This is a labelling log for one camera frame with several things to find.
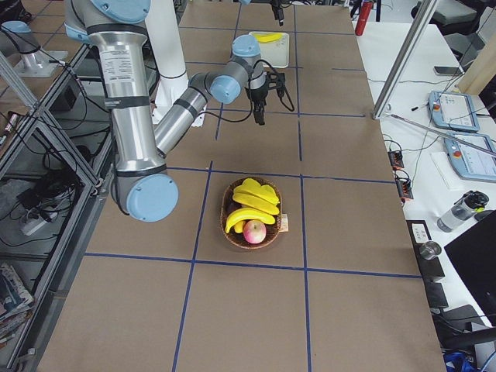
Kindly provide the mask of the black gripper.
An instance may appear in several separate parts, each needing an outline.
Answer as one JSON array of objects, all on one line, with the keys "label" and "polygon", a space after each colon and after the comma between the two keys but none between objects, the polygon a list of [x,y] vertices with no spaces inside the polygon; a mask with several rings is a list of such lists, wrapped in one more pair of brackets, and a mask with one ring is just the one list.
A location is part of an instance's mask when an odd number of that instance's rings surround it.
[{"label": "black gripper", "polygon": [[[282,4],[281,0],[270,0],[270,6],[275,18],[282,17]],[[284,18],[278,20],[279,26],[284,25]]]},{"label": "black gripper", "polygon": [[247,96],[253,105],[253,119],[256,124],[263,126],[265,124],[264,106],[267,104],[268,83],[264,83],[258,88],[248,88]]}]

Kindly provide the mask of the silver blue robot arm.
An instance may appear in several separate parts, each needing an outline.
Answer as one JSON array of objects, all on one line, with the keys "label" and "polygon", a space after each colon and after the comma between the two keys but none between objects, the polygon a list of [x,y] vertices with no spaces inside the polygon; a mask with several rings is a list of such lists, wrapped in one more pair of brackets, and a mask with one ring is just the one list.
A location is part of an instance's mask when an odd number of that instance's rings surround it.
[{"label": "silver blue robot arm", "polygon": [[[65,6],[67,35],[98,48],[118,149],[115,202],[142,222],[164,219],[179,195],[167,174],[166,155],[210,99],[229,104],[242,90],[252,95],[266,90],[259,43],[251,35],[239,36],[223,69],[189,77],[173,2],[68,1]],[[152,46],[162,87],[171,93],[158,122],[146,82],[145,43]]]}]

